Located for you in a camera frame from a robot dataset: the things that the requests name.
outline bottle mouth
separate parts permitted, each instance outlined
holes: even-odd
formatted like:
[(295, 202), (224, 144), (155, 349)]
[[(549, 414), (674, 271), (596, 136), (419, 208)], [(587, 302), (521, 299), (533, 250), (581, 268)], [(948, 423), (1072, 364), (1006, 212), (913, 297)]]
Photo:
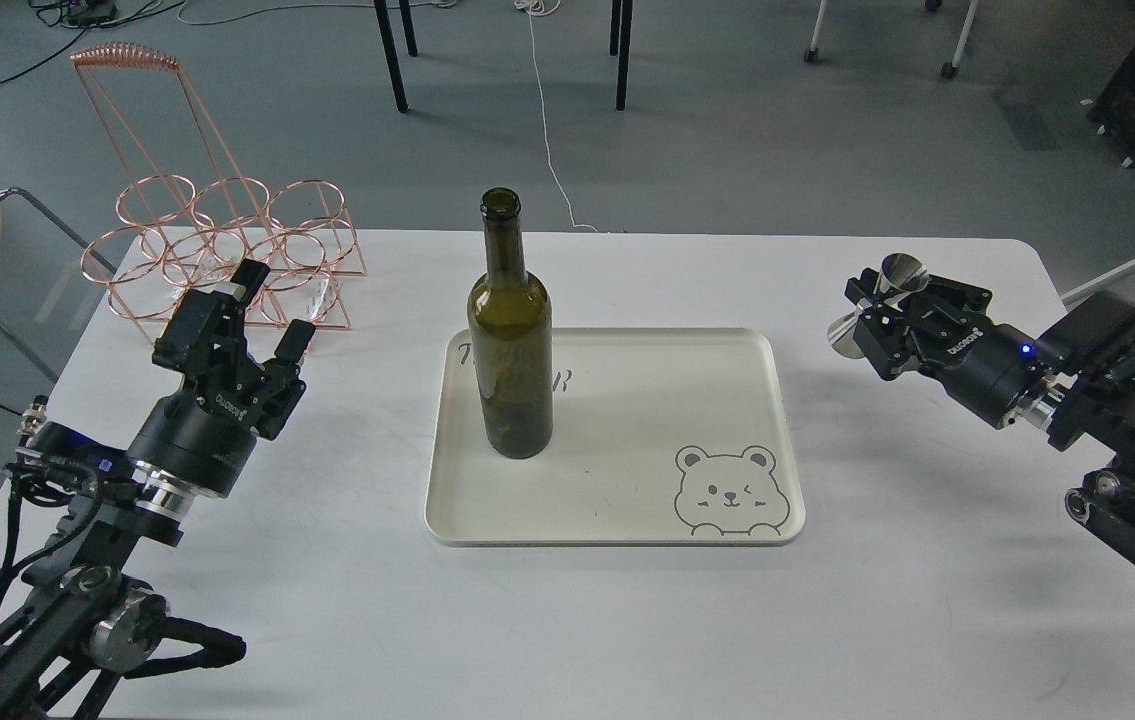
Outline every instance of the bottle mouth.
[(484, 218), (490, 220), (507, 220), (518, 218), (522, 204), (518, 193), (508, 187), (493, 187), (484, 192)]

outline white tray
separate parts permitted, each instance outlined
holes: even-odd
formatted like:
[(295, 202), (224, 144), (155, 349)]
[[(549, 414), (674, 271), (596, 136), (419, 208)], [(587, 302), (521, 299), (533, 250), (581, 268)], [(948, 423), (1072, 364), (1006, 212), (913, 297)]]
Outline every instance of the white tray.
[(742, 328), (555, 328), (554, 433), (527, 460), (484, 433), (447, 348), (424, 522), (448, 544), (781, 544), (805, 510), (772, 346)]

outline white cable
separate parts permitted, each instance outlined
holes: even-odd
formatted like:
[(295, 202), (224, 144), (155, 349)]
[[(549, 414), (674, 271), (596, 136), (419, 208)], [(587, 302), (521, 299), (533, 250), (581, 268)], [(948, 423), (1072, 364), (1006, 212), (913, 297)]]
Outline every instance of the white cable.
[[(557, 10), (557, 9), (558, 9), (558, 6), (554, 5), (553, 10), (549, 10), (548, 12), (545, 12), (544, 15), (548, 15), (549, 12), (554, 12), (554, 10)], [(533, 12), (530, 12), (530, 10), (529, 10), (529, 12), (527, 12), (527, 28), (531, 32), (531, 67), (536, 69), (536, 90), (538, 90), (540, 92), (540, 126), (541, 126), (541, 128), (544, 128), (544, 133), (545, 133), (545, 162), (549, 166), (549, 175), (554, 177), (554, 184), (557, 184), (558, 192), (562, 193), (563, 200), (568, 202), (568, 218), (571, 220), (571, 227), (572, 227), (572, 229), (575, 229), (575, 228), (589, 228), (589, 229), (591, 229), (594, 232), (598, 232), (598, 228), (595, 228), (594, 225), (587, 225), (585, 223), (577, 223), (575, 221), (575, 210), (572, 210), (571, 196), (568, 196), (568, 192), (565, 190), (563, 190), (563, 183), (558, 179), (558, 170), (554, 170), (554, 156), (553, 156), (553, 151), (549, 150), (549, 117), (548, 117), (548, 114), (545, 112), (545, 86), (540, 82), (540, 61), (536, 60), (536, 27), (535, 27), (535, 18), (536, 17), (544, 17), (544, 15), (536, 15)]]
[(530, 17), (543, 18), (545, 15), (553, 15), (554, 10), (563, 5), (563, 0), (555, 1), (553, 8), (545, 8), (545, 0), (513, 0), (513, 9), (522, 10)]
[[(190, 8), (193, 0), (186, 0), (186, 3), (180, 5), (180, 9), (175, 12), (175, 18), (180, 20), (187, 26), (204, 27), (204, 26), (221, 26), (225, 23), (234, 23), (242, 19), (255, 17), (255, 15), (261, 15), (266, 12), (278, 12), (278, 10), (303, 10), (306, 8), (375, 8), (375, 5), (367, 3), (306, 3), (306, 5), (276, 5), (274, 8), (262, 8), (260, 10), (253, 10), (253, 12), (244, 12), (242, 15), (234, 15), (232, 18), (224, 18), (219, 20), (190, 20), (184, 17), (184, 12)], [(434, 8), (449, 9), (459, 5), (461, 0), (432, 0), (424, 1), (424, 3), (412, 3), (412, 8), (420, 8), (420, 6), (434, 6)]]

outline bottle neck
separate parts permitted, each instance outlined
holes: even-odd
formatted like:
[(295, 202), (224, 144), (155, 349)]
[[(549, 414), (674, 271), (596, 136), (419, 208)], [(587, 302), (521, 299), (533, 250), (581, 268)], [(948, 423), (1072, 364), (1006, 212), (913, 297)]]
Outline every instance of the bottle neck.
[(489, 287), (524, 286), (527, 266), (522, 259), (522, 233), (518, 218), (485, 219), (484, 237), (488, 254)]

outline black chair leg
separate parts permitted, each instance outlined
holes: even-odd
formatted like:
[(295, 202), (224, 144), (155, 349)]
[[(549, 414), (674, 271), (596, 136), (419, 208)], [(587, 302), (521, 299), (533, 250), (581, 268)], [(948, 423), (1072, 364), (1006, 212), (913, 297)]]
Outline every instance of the black chair leg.
[(612, 0), (612, 44), (608, 53), (613, 58), (617, 53), (619, 35), (621, 35), (621, 0)]
[(376, 23), (380, 26), (380, 42), (385, 45), (385, 65), (389, 67), (389, 83), (394, 86), (394, 104), (400, 114), (407, 110), (407, 94), (403, 91), (402, 69), (398, 68), (398, 50), (394, 47), (394, 31), (389, 27), (389, 6), (387, 0), (375, 0)]
[(619, 0), (621, 3), (621, 61), (616, 76), (616, 109), (625, 109), (625, 93), (630, 79), (630, 26), (634, 22), (634, 0)]
[(407, 55), (415, 58), (420, 53), (417, 51), (417, 27), (411, 23), (411, 0), (398, 0), (398, 10), (403, 15), (403, 35), (407, 36)]

